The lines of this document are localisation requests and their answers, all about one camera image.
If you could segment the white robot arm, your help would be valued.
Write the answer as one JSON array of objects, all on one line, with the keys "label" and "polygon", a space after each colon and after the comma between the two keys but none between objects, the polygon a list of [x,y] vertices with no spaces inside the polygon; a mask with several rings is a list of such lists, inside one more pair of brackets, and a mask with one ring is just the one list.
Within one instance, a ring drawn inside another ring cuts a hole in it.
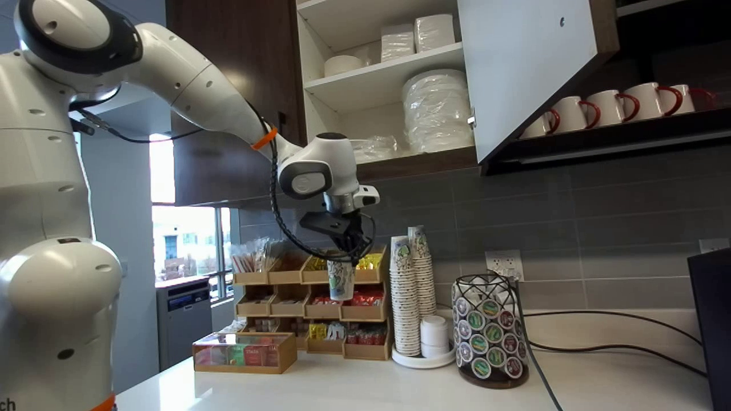
[{"label": "white robot arm", "polygon": [[0,56],[0,411],[117,411],[120,264],[96,240],[69,115],[120,84],[259,151],[277,194],[323,197],[305,224],[335,243],[339,264],[371,250],[360,210],[378,193],[357,179],[352,145],[287,143],[169,27],[130,24],[101,0],[15,0],[13,30],[19,47]]}]

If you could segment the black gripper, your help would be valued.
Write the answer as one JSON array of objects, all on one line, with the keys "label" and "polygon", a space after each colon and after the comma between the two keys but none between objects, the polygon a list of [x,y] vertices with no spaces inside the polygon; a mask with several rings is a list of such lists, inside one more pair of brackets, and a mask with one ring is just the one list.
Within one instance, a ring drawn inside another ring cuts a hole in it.
[{"label": "black gripper", "polygon": [[357,266],[371,250],[374,237],[366,236],[363,216],[359,210],[339,216],[329,210],[305,212],[300,224],[309,232],[327,236],[334,245],[325,245],[325,261]]}]

